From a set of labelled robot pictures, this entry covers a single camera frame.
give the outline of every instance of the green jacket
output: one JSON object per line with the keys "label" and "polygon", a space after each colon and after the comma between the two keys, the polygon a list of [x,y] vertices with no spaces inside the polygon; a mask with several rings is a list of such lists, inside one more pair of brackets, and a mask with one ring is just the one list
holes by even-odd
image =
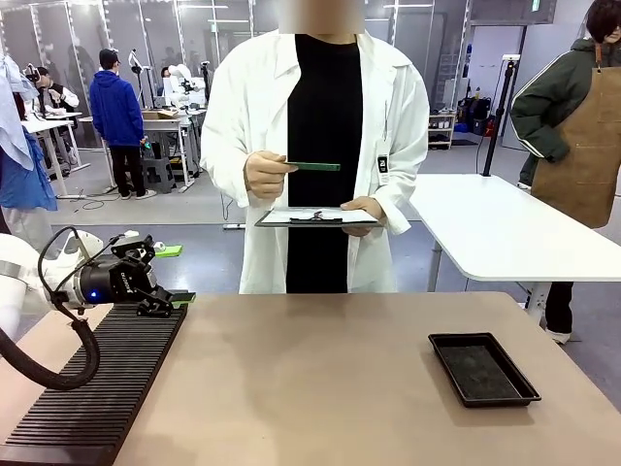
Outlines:
{"label": "green jacket", "polygon": [[[619,47],[604,45],[602,53],[603,67],[621,66]],[[531,153],[520,173],[521,183],[532,185],[539,158],[554,163],[569,153],[555,128],[586,98],[595,67],[595,42],[579,39],[515,95],[510,112],[513,128]]]}

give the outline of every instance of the blue cloth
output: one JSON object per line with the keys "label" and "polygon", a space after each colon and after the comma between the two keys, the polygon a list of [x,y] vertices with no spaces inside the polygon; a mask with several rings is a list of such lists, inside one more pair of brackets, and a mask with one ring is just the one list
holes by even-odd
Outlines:
{"label": "blue cloth", "polygon": [[90,84],[93,125],[108,146],[140,146],[143,114],[132,85],[112,71],[99,71]]}
{"label": "blue cloth", "polygon": [[57,211],[56,197],[44,168],[43,151],[37,140],[23,128],[33,169],[26,170],[0,148],[0,206],[6,209],[35,209]]}

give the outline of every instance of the cardboard box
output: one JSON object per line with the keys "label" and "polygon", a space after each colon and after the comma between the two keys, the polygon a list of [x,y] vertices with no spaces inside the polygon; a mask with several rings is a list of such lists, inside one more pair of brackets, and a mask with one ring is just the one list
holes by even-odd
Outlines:
{"label": "cardboard box", "polygon": [[177,110],[143,110],[143,119],[174,119],[178,114]]}

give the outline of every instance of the beige table top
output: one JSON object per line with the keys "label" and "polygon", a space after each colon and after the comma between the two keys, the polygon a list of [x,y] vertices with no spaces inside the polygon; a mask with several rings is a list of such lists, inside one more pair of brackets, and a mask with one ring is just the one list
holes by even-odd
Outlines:
{"label": "beige table top", "polygon": [[[90,314],[95,324],[105,313]],[[20,342],[60,369],[78,347],[50,314]],[[542,396],[467,410],[427,340],[491,331]],[[0,362],[0,437],[42,389]],[[621,464],[621,415],[503,294],[205,296],[116,466]]]}

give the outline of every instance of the woman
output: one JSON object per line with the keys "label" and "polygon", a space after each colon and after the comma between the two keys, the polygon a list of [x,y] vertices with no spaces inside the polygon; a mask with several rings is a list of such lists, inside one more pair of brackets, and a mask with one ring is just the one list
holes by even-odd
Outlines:
{"label": "woman", "polygon": [[[530,156],[520,182],[532,194],[591,227],[605,226],[621,165],[621,2],[596,0],[591,39],[580,39],[513,100],[511,118]],[[547,332],[559,344],[572,333],[573,283],[554,283]]]}

